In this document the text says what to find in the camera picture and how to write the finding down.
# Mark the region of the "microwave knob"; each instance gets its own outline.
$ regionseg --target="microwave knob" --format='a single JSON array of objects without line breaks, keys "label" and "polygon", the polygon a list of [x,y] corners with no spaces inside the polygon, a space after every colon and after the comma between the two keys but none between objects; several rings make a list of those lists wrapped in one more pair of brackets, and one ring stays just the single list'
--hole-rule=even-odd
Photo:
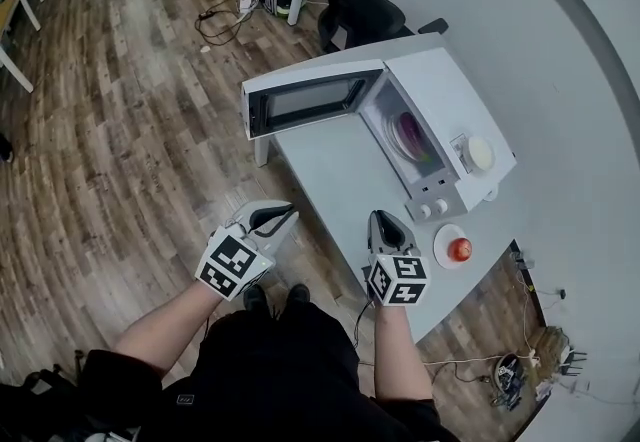
[{"label": "microwave knob", "polygon": [[422,211],[422,214],[424,215],[424,219],[425,220],[429,219],[429,217],[431,216],[431,208],[427,204],[422,204],[420,206],[420,210]]},{"label": "microwave knob", "polygon": [[435,204],[436,213],[438,214],[444,214],[449,210],[449,204],[447,204],[447,201],[443,198],[439,198],[438,200],[436,200]]}]

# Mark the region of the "person's arm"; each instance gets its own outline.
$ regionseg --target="person's arm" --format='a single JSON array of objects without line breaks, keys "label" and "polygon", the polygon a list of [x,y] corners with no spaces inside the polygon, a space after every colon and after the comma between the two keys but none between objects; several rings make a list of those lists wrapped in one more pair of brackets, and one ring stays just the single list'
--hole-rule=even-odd
[{"label": "person's arm", "polygon": [[431,378],[411,338],[404,307],[376,306],[375,359],[377,399],[432,399]]},{"label": "person's arm", "polygon": [[164,376],[222,300],[196,281],[127,328],[113,351],[146,362]]}]

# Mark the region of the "black t-shirt sleeve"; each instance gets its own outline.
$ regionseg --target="black t-shirt sleeve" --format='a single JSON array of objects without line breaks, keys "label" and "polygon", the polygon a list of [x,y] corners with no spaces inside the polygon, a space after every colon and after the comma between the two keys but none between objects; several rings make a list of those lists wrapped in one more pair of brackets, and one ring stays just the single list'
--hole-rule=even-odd
[{"label": "black t-shirt sleeve", "polygon": [[401,422],[415,440],[460,442],[440,423],[440,415],[432,399],[421,401],[376,401],[391,417]]},{"label": "black t-shirt sleeve", "polygon": [[140,426],[155,410],[162,380],[145,362],[92,350],[78,387],[86,414],[112,428],[130,428]]}]

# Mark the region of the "microwave door window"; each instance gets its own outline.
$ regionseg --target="microwave door window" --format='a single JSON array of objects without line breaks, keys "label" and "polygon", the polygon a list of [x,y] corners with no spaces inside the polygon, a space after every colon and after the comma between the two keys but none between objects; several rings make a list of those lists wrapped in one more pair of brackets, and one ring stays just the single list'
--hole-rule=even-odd
[{"label": "microwave door window", "polygon": [[266,95],[266,126],[278,131],[347,111],[363,88],[363,79],[344,79]]}]

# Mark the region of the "shirt logo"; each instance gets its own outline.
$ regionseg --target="shirt logo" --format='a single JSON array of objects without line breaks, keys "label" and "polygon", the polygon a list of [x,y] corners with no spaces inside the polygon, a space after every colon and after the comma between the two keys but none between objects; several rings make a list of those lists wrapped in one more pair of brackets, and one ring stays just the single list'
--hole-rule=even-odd
[{"label": "shirt logo", "polygon": [[193,405],[195,396],[193,394],[180,394],[176,400],[176,405]]}]

